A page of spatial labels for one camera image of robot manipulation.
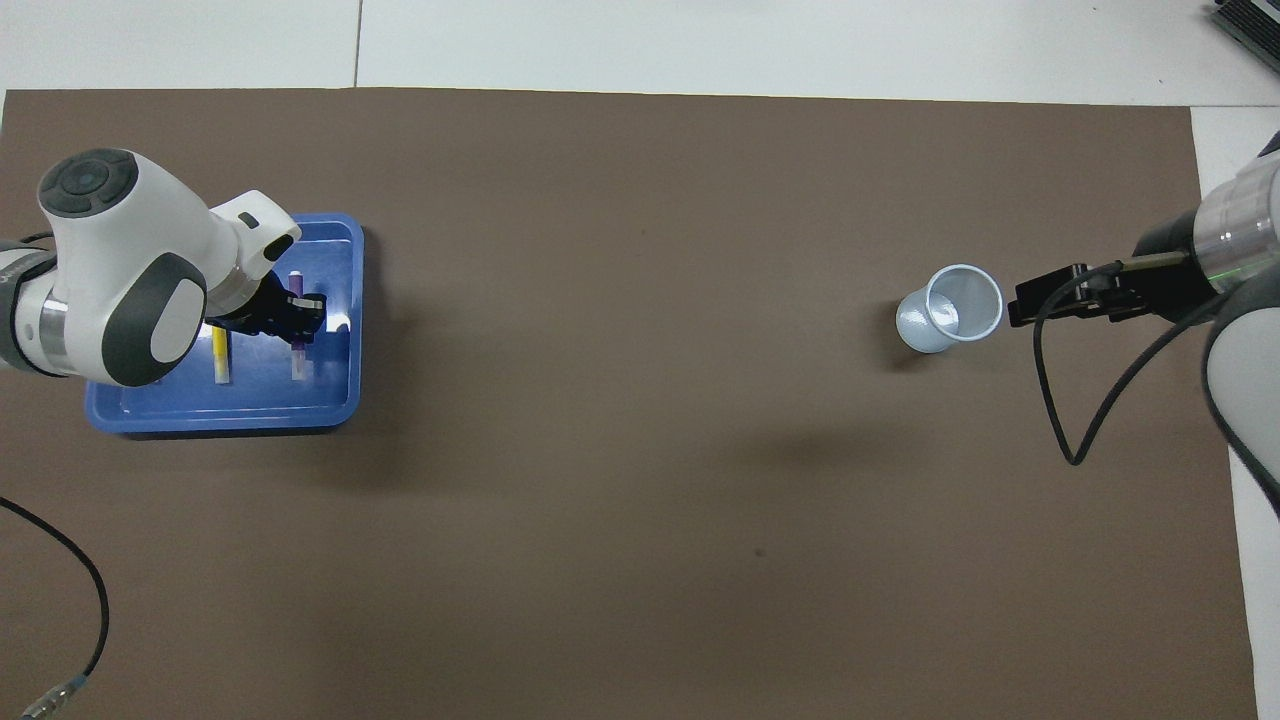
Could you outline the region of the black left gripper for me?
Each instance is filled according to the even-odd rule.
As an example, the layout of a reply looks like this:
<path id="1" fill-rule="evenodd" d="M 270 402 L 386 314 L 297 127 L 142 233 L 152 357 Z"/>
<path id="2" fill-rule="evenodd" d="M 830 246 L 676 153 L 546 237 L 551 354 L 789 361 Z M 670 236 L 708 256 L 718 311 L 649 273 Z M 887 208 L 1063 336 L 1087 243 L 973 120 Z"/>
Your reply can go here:
<path id="1" fill-rule="evenodd" d="M 292 292 L 275 272 L 269 272 L 250 300 L 238 309 L 209 316 L 207 323 L 224 331 L 255 336 L 266 334 L 293 346 L 314 342 L 326 319 L 324 293 Z"/>

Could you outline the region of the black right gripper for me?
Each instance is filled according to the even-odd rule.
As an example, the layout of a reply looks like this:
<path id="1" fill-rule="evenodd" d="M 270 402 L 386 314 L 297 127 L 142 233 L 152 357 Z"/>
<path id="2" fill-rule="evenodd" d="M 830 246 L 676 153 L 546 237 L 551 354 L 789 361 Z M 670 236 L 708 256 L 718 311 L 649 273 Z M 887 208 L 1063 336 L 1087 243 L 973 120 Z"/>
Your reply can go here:
<path id="1" fill-rule="evenodd" d="M 1156 315 L 1169 323 L 1181 322 L 1219 296 L 1206 278 L 1194 250 L 1196 210 L 1188 210 L 1143 233 L 1116 275 L 1091 274 L 1094 268 L 1073 263 L 1019 283 L 1007 302 L 1010 327 L 1030 325 L 1047 307 L 1044 319 L 1091 318 L 1106 314 L 1111 297 L 1121 295 L 1107 318 L 1124 322 Z M 1153 266 L 1140 259 L 1181 252 L 1179 264 Z"/>

